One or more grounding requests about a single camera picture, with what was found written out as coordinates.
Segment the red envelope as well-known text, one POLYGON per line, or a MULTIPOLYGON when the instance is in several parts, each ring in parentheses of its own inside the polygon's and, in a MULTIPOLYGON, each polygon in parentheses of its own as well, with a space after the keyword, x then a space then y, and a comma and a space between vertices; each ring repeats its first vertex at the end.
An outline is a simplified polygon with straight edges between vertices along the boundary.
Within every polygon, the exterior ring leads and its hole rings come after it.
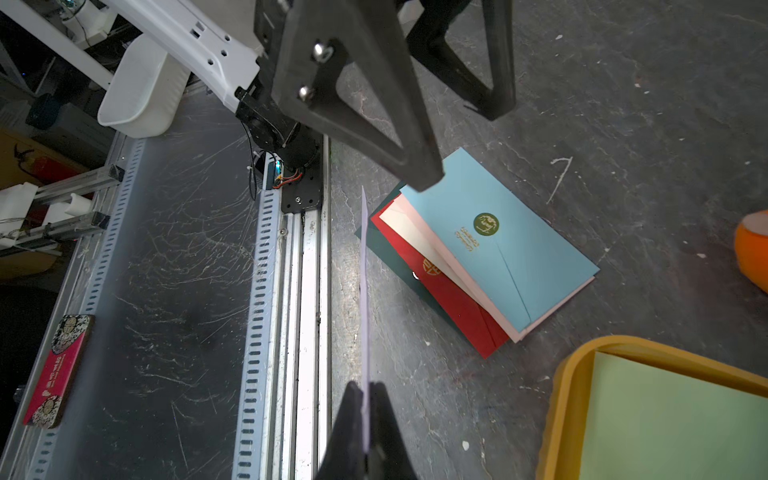
POLYGON ((509 340, 508 335, 483 307, 381 219, 393 203, 391 200, 382 207, 372 221, 396 252, 396 258, 407 266, 406 278, 424 287, 426 299, 434 300, 437 311, 453 322, 484 359, 488 358, 509 340))

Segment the light green envelope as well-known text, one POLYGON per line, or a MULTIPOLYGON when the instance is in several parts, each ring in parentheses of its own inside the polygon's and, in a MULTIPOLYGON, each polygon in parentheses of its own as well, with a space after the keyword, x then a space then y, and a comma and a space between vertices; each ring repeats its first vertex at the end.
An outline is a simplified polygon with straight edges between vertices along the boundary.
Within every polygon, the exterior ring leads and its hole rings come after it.
POLYGON ((599 353, 582 479, 764 479, 767 400, 599 353))

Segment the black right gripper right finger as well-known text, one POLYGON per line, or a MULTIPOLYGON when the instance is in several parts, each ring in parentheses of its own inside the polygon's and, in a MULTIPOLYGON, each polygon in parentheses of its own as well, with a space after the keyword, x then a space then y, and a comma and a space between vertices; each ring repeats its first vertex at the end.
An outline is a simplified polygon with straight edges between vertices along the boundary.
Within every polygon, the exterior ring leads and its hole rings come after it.
POLYGON ((417 479, 386 386, 370 384, 368 479, 417 479))

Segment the cream white envelope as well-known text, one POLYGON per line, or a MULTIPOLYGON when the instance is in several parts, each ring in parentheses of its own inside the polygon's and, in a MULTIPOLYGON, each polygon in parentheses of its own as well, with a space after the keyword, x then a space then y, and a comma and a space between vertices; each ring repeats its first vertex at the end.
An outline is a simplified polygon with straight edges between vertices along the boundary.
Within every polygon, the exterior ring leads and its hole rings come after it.
POLYGON ((438 254, 427 236, 418 228, 408 214, 406 198, 398 195, 393 202, 379 215, 379 218, 409 246, 422 255, 422 269, 432 277, 443 276, 451 280, 459 289, 464 291, 472 300, 477 298, 452 270, 447 262, 438 254))

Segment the light blue envelope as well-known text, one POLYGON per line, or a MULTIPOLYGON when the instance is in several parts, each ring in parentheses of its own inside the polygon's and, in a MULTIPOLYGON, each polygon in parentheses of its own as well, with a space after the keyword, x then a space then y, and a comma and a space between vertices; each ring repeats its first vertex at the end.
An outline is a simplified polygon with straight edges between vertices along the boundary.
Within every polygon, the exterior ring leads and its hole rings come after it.
POLYGON ((401 211, 515 342, 599 269, 466 150, 443 161, 444 177, 404 186, 401 211))

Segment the yellow plastic storage box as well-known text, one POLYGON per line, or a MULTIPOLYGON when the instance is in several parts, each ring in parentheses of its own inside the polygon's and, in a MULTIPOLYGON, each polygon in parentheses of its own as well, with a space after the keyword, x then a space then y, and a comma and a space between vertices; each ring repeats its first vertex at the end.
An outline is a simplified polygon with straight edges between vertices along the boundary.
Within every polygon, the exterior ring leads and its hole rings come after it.
POLYGON ((554 374, 536 468, 538 479, 576 479, 579 476, 594 360, 598 352, 767 396, 766 378, 685 350, 627 335, 591 340, 566 357, 554 374))

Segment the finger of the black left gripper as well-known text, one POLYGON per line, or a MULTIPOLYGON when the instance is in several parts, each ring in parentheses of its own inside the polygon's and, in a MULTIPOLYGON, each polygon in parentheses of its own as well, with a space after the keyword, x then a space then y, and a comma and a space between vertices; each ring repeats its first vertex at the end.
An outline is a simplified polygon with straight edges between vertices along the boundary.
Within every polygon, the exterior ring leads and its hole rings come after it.
POLYGON ((455 29, 455 21, 470 6, 468 1, 423 1, 423 12, 406 36, 411 56, 467 107, 494 121, 516 106, 513 49, 513 2, 482 1, 482 23, 475 40, 479 56, 470 57, 469 36, 455 29))
POLYGON ((258 1, 260 88, 282 115, 424 191, 442 155, 398 17, 402 1, 258 1))

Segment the purple envelope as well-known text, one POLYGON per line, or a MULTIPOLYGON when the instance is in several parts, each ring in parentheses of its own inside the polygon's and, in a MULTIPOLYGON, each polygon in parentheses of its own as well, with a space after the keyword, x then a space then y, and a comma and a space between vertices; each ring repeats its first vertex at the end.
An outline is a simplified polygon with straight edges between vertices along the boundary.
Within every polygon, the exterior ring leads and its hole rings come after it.
POLYGON ((364 188, 361 188, 361 231, 359 250, 359 307, 361 335, 361 390, 362 390, 362 450, 365 455, 370 449, 370 354, 369 354, 369 306, 367 281, 367 232, 368 202, 364 188))

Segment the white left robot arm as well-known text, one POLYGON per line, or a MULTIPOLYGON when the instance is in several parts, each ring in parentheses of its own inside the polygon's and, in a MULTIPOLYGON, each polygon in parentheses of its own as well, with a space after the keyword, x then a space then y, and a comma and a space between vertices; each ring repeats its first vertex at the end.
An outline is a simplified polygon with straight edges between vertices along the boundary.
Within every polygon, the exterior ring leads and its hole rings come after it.
POLYGON ((231 110, 257 86, 286 116, 338 140, 416 190, 443 175, 414 68, 421 65, 488 120, 516 103, 512 5, 482 5, 492 81, 483 83, 448 45, 463 1, 427 1, 409 31, 400 1, 259 1, 252 49, 188 1, 117 1, 114 9, 197 75, 231 110), (355 64, 395 128, 387 137, 338 95, 355 64))

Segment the pink envelope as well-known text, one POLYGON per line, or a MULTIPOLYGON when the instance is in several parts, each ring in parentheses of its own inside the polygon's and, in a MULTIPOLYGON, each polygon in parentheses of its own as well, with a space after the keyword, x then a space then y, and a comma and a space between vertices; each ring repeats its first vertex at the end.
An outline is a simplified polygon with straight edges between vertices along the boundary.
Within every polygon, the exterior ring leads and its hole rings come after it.
POLYGON ((513 225, 522 230, 509 238, 497 231, 473 234, 462 227, 454 240, 444 244, 406 201, 411 219, 514 342, 589 285, 598 272, 595 264, 525 206, 513 215, 513 225))

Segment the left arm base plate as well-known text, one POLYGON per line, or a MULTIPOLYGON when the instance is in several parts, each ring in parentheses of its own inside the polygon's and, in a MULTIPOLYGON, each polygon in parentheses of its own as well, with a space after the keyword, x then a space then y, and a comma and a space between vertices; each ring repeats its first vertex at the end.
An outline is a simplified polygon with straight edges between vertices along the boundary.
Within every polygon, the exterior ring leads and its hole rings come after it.
POLYGON ((282 153, 266 170, 265 190, 279 193, 285 214, 319 210, 324 203, 325 138, 301 134, 282 153))

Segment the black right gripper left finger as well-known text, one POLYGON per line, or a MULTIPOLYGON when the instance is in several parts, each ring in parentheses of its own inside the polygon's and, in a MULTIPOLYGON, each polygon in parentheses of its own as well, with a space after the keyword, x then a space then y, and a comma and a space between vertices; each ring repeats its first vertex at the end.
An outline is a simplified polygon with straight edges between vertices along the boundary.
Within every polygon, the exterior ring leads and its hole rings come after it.
POLYGON ((363 391, 350 381, 328 440, 316 480, 360 480, 365 476, 363 451, 363 391))

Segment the dark green envelope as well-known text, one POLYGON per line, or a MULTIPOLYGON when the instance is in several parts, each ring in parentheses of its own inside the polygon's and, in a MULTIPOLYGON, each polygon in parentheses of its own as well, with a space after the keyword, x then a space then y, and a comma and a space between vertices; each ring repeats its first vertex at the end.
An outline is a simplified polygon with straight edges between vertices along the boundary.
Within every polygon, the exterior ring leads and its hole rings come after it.
POLYGON ((404 185, 404 182, 399 182, 379 205, 374 207, 369 213, 366 228, 366 245, 394 274, 396 274, 422 301, 424 301, 432 311, 442 318, 453 330, 457 331, 458 328, 449 315, 438 304, 424 285, 413 275, 411 268, 399 256, 396 250, 373 223, 373 216, 376 213, 381 212, 385 206, 394 200, 404 185))

